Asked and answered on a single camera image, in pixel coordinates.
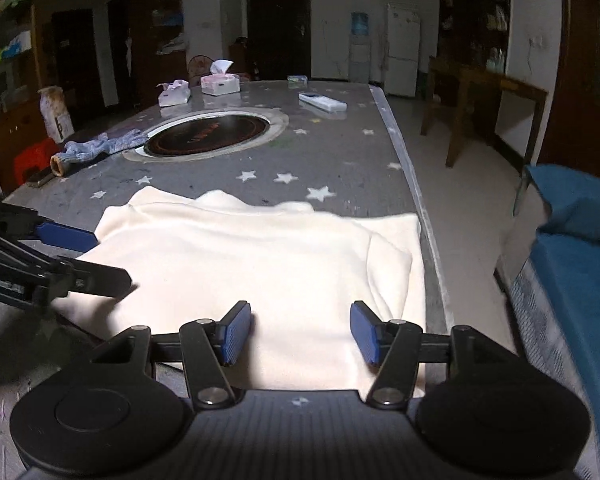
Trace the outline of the cream sweatshirt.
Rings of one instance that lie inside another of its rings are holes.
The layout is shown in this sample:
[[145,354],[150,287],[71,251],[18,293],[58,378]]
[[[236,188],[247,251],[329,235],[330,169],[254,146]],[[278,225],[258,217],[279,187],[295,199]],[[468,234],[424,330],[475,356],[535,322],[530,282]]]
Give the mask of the cream sweatshirt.
[[227,373],[239,388],[366,393],[375,374],[351,334],[351,304],[386,321],[426,321],[416,214],[346,218],[307,203],[257,207],[221,191],[191,200],[146,186],[106,209],[95,233],[85,260],[124,269],[132,292],[73,292],[55,310],[105,339],[134,325],[175,333],[247,301],[251,333]]

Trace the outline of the black smartphone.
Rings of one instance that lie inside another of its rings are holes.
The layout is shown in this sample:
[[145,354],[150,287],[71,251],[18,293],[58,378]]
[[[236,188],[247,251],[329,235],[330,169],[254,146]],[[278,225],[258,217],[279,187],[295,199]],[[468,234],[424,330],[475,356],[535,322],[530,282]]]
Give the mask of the black smartphone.
[[56,174],[54,174],[50,168],[44,168],[43,170],[38,171],[36,174],[32,174],[32,176],[27,180],[26,185],[30,186],[30,188],[42,188],[42,186],[46,185],[55,178]]

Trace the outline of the red plastic stool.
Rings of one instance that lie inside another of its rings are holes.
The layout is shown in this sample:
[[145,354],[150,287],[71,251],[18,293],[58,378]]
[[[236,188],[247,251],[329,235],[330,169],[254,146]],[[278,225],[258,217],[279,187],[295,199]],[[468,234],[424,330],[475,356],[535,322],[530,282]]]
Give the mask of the red plastic stool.
[[20,152],[14,160],[14,177],[18,185],[50,166],[50,159],[59,151],[51,138],[36,142]]

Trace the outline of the blue knit work glove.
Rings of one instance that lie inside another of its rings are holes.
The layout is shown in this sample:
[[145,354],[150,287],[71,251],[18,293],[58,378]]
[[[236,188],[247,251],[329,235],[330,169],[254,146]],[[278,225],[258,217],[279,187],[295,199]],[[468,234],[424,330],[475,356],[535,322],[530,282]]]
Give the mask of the blue knit work glove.
[[92,162],[100,156],[110,156],[131,148],[138,148],[148,140],[148,134],[140,129],[132,129],[122,136],[110,138],[103,132],[96,138],[76,142],[68,141],[61,152],[50,158],[50,170],[56,177],[65,177],[72,167]]

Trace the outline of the white paper bag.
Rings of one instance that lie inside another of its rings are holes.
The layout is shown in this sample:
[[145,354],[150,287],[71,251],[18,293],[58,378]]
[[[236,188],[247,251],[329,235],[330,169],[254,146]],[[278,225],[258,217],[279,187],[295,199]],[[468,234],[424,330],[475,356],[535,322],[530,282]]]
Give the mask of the white paper bag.
[[63,144],[74,133],[64,92],[58,86],[50,86],[38,90],[38,94],[47,135],[57,144]]

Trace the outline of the round induction hotpot cooker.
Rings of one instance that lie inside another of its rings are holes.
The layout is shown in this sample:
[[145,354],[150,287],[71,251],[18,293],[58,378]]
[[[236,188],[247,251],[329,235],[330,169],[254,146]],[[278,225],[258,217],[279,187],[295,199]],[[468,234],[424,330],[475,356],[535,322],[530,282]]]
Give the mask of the round induction hotpot cooker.
[[146,131],[146,142],[123,153],[130,162],[196,162],[270,143],[289,117],[277,108],[238,107],[170,118]]

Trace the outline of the small pink tissue pack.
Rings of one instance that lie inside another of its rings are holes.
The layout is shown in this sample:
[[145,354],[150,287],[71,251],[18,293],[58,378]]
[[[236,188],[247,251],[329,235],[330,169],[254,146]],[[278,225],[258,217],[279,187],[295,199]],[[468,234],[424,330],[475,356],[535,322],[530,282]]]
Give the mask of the small pink tissue pack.
[[177,79],[167,84],[160,84],[161,92],[158,96],[160,107],[170,107],[186,104],[190,98],[189,83],[184,79]]

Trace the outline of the blue sofa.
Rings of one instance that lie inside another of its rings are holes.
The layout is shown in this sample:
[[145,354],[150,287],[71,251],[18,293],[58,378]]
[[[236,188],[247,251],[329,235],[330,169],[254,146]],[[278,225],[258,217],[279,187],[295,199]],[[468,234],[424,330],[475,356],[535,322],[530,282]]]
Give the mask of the blue sofa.
[[588,408],[592,429],[576,473],[600,479],[600,179],[524,168],[494,276],[520,352]]

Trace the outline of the red patterned fan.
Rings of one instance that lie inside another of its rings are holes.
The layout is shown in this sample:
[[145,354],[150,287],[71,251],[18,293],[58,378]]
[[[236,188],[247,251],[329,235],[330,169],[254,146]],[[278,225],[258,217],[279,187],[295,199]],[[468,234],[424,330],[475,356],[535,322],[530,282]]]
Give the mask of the red patterned fan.
[[199,86],[201,78],[211,74],[212,63],[212,58],[207,55],[195,55],[188,61],[188,82],[191,87]]

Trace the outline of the pink tissue box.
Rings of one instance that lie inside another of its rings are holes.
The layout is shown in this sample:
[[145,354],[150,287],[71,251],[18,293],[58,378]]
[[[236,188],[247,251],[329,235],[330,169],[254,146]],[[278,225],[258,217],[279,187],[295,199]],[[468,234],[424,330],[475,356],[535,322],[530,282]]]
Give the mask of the pink tissue box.
[[211,63],[210,74],[200,78],[201,92],[207,96],[226,96],[240,91],[240,78],[228,70],[233,62],[216,60]]

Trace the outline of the white remote control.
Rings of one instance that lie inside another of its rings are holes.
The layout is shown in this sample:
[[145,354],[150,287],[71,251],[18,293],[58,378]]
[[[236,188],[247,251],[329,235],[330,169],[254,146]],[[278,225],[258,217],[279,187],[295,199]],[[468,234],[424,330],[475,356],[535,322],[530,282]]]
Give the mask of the white remote control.
[[344,113],[348,106],[345,102],[337,101],[328,96],[317,93],[301,92],[298,94],[299,101],[311,105],[325,113]]

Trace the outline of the small teal packet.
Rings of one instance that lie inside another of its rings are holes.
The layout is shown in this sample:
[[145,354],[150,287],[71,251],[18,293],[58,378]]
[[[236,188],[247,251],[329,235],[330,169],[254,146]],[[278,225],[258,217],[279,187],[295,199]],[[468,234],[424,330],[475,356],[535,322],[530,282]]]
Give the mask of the small teal packet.
[[308,85],[308,77],[304,75],[290,75],[287,77],[289,89],[304,89]]

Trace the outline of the dark wooden side table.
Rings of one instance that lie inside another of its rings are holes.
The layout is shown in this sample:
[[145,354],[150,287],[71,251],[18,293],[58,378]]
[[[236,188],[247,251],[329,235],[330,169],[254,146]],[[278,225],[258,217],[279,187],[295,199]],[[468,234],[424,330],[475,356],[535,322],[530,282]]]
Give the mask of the dark wooden side table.
[[[463,65],[446,58],[430,58],[428,65],[426,105],[420,133],[424,136],[434,125],[438,110],[448,107],[440,101],[439,90],[457,88],[451,122],[451,139],[446,152],[445,166],[451,168],[460,158],[466,141],[482,139],[504,152],[505,158],[521,170],[532,162],[540,133],[548,92],[512,77],[492,73],[484,68]],[[529,137],[524,152],[519,155],[495,133],[502,96],[505,93],[532,103]]]

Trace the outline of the water dispenser with blue bottle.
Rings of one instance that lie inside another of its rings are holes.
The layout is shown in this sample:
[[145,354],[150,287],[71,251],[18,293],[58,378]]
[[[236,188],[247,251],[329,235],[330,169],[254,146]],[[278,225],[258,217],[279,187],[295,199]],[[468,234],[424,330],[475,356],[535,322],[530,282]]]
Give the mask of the water dispenser with blue bottle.
[[359,84],[370,81],[370,26],[368,14],[351,13],[349,36],[349,80]]

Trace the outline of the white refrigerator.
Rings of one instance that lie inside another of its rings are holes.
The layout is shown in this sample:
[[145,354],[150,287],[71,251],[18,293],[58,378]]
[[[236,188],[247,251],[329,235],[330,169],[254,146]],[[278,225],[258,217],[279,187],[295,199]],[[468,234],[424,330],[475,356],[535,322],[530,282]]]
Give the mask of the white refrigerator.
[[420,17],[400,6],[387,6],[384,87],[393,96],[416,96]]

